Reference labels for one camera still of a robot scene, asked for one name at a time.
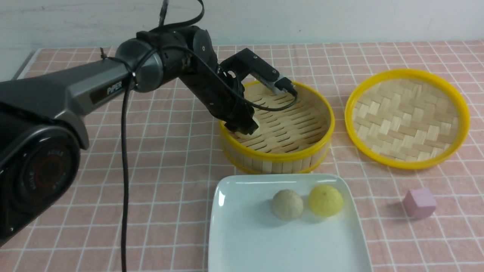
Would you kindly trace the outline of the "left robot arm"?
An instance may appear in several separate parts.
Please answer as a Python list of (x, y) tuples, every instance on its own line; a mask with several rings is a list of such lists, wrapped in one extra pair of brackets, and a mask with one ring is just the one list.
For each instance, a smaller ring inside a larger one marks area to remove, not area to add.
[(114, 57), (1, 83), (1, 245), (71, 186), (89, 147), (84, 118), (126, 91), (180, 79), (231, 131), (253, 134), (254, 109), (198, 26), (140, 31)]

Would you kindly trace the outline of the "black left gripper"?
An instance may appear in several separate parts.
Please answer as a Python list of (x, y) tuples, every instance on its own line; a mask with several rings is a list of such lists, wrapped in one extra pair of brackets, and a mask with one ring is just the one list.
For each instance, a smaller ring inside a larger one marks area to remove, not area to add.
[(217, 57), (205, 59), (208, 66), (192, 58), (189, 70), (179, 78), (204, 104), (216, 119), (232, 133), (251, 135), (257, 128), (253, 121), (254, 111), (238, 99), (226, 85), (233, 87), (234, 79), (223, 74)]

